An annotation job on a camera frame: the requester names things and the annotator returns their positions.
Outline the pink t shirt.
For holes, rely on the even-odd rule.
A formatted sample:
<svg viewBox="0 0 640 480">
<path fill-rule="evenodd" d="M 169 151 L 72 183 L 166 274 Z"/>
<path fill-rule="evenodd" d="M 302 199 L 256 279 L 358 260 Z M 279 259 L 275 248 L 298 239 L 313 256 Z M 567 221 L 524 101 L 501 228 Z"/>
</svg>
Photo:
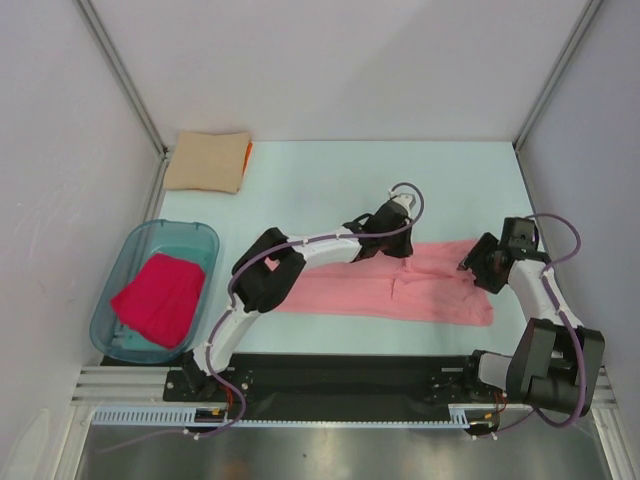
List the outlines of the pink t shirt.
<svg viewBox="0 0 640 480">
<path fill-rule="evenodd" d="M 310 269 L 276 310 L 488 327 L 494 310 L 486 292 L 458 268 L 475 243 L 416 243 L 404 259 L 378 254 Z"/>
</svg>

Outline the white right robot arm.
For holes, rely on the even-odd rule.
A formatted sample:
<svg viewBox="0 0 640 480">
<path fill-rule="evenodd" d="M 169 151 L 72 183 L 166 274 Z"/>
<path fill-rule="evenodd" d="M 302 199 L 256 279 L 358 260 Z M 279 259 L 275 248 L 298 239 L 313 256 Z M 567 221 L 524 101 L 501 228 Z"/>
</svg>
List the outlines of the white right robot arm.
<svg viewBox="0 0 640 480">
<path fill-rule="evenodd" d="M 497 388 L 538 410 L 582 417 L 588 413 L 605 349 L 601 332 L 584 327 L 556 283 L 549 256 L 533 239 L 497 239 L 484 233 L 459 264 L 474 285 L 497 294 L 509 288 L 526 320 L 511 355 L 476 350 L 461 376 L 463 393 L 484 401 Z"/>
</svg>

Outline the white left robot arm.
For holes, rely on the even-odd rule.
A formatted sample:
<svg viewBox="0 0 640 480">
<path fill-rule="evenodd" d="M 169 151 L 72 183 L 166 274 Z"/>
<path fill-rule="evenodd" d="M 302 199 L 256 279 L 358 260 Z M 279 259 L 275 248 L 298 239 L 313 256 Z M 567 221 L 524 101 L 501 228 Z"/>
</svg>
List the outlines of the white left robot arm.
<svg viewBox="0 0 640 480">
<path fill-rule="evenodd" d="M 336 231 L 315 237 L 266 230 L 236 262 L 227 287 L 229 304 L 207 339 L 184 355 L 186 387 L 196 398 L 214 397 L 219 373 L 229 366 L 240 340 L 256 319 L 280 306 L 301 274 L 317 267 L 359 262 L 382 253 L 413 254 L 413 194 L 393 193 L 373 214 L 363 214 Z"/>
</svg>

